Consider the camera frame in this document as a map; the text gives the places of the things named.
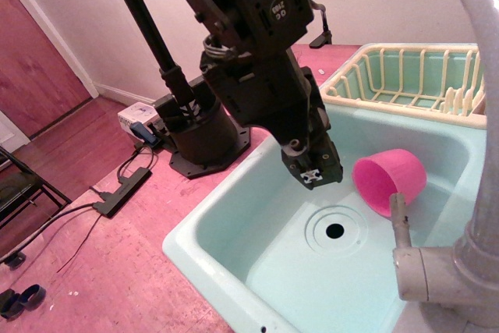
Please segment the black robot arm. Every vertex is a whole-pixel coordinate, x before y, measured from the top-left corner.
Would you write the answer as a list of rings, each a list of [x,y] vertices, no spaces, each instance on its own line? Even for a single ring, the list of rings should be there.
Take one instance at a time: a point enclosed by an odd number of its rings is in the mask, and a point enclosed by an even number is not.
[[[150,133],[172,149],[176,171],[193,178],[225,168],[259,127],[275,138],[285,167],[307,189],[342,181],[319,88],[291,49],[313,20],[314,0],[186,0],[208,30],[201,74],[190,81],[144,1],[124,1],[169,89],[154,102],[165,127]]]

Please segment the black gripper finger with rail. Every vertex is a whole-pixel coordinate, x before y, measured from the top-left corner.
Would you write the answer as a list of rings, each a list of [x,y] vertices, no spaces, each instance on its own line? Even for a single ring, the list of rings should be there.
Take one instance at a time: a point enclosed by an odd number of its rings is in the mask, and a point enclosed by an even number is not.
[[[313,190],[324,183],[324,177],[320,169],[313,169],[299,175],[301,182],[308,190]]]

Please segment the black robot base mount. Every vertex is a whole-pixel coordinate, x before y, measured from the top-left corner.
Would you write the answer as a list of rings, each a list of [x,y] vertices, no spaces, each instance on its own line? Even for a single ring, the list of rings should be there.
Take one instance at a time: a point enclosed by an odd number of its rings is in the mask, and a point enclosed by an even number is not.
[[[249,127],[225,111],[202,76],[189,82],[193,100],[182,108],[172,94],[153,103],[167,133],[162,136],[172,156],[169,166],[188,179],[227,169],[251,145]]]

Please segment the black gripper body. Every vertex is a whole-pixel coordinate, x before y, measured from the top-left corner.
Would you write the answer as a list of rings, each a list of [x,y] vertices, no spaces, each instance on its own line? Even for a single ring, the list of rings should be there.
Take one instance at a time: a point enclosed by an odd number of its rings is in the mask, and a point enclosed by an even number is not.
[[[316,81],[291,51],[268,57],[250,53],[221,57],[205,51],[200,70],[238,124],[265,129],[275,138],[282,162],[297,181],[303,184],[299,175],[313,169],[321,170],[323,185],[343,180]]]

